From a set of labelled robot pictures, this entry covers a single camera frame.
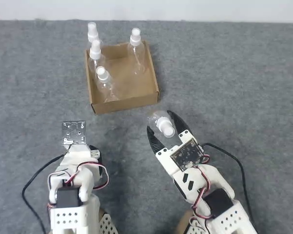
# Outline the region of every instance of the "black cable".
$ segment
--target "black cable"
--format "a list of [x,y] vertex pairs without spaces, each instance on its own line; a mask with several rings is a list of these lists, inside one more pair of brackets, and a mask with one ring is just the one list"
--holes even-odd
[[248,193],[247,193],[247,188],[246,188],[246,178],[245,178],[245,171],[244,171],[244,168],[243,168],[243,165],[242,163],[237,159],[237,157],[235,157],[234,155],[230,154],[229,152],[221,149],[220,147],[216,146],[216,145],[213,145],[211,143],[204,143],[201,145],[201,147],[204,149],[205,146],[210,146],[210,147],[213,147],[215,148],[216,150],[219,150],[223,153],[225,153],[227,156],[231,157],[232,159],[234,159],[239,167],[240,167],[240,170],[241,170],[241,173],[242,173],[242,182],[243,182],[243,189],[244,189],[244,195],[245,195],[245,199],[246,199],[246,204],[247,204],[247,208],[248,208],[248,212],[249,212],[249,217],[250,217],[250,220],[251,222],[253,223],[254,225],[254,217],[253,217],[253,212],[251,210],[251,206],[250,206],[250,202],[249,202],[249,198],[248,198]]
[[208,231],[208,234],[210,234],[210,231],[209,231],[209,229],[208,229],[208,227],[207,227],[207,220],[205,219],[205,228],[206,228],[206,230]]
[[23,190],[21,191],[21,197],[23,198],[23,201],[25,202],[25,204],[28,206],[28,208],[32,211],[32,213],[34,214],[34,216],[36,217],[36,219],[38,220],[42,232],[43,234],[46,234],[46,230],[45,230],[45,226],[43,224],[42,219],[40,218],[39,214],[35,211],[35,209],[29,204],[29,202],[27,201],[26,197],[25,197],[25,191],[28,188],[28,186],[34,181],[34,179],[39,175],[40,172],[42,172],[46,167],[48,167],[50,164],[58,161],[59,159],[61,159],[62,157],[65,156],[65,154],[62,154],[60,156],[55,157],[54,159],[52,159],[51,161],[47,162],[46,164],[44,164],[36,173],[34,173],[34,175],[30,178],[30,180],[25,184],[25,186],[23,187]]

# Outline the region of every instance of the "circuit board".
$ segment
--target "circuit board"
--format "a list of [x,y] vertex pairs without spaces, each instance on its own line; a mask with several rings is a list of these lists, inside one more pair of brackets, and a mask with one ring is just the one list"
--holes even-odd
[[170,157],[180,170],[184,172],[186,169],[198,165],[203,156],[204,154],[199,145],[194,139],[191,139]]
[[63,145],[86,143],[86,122],[66,121],[62,124]]

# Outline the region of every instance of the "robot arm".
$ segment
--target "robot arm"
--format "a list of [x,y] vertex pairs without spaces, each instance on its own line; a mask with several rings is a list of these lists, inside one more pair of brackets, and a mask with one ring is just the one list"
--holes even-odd
[[149,126],[147,134],[156,158],[184,199],[192,204],[194,214],[190,225],[195,226],[185,233],[257,234],[244,208],[235,200],[232,187],[217,168],[202,164],[204,151],[189,127],[178,115],[167,112],[175,123],[182,144],[168,149]]
[[[100,151],[85,142],[84,121],[63,122],[62,129],[68,151],[56,171],[48,176],[52,234],[99,234],[100,201],[92,190],[107,185],[106,168],[100,163]],[[107,182],[97,186],[102,169]]]

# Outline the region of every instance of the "held bottle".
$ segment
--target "held bottle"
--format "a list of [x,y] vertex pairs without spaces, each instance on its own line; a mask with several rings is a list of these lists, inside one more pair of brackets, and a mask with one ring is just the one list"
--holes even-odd
[[103,94],[104,102],[119,100],[115,94],[115,85],[109,72],[100,66],[97,68],[97,75],[97,88]]
[[175,134],[170,116],[166,111],[154,111],[148,117],[148,123],[154,132],[162,132],[165,137],[171,138]]
[[99,40],[94,40],[90,48],[88,65],[90,72],[95,80],[97,78],[95,73],[96,69],[99,66],[105,66],[105,61],[105,56],[101,53]]
[[145,71],[145,46],[141,40],[141,31],[138,28],[132,29],[127,50],[133,74],[142,74]]

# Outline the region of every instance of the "perforated white base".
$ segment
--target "perforated white base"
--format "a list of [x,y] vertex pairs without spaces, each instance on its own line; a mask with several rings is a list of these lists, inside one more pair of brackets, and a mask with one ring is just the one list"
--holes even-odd
[[247,213],[239,201],[216,219],[208,222],[211,233],[231,234],[235,231],[241,234],[257,234]]
[[86,206],[50,210],[51,229],[73,229],[87,225]]
[[118,234],[109,214],[103,215],[103,218],[99,222],[99,227],[99,234]]

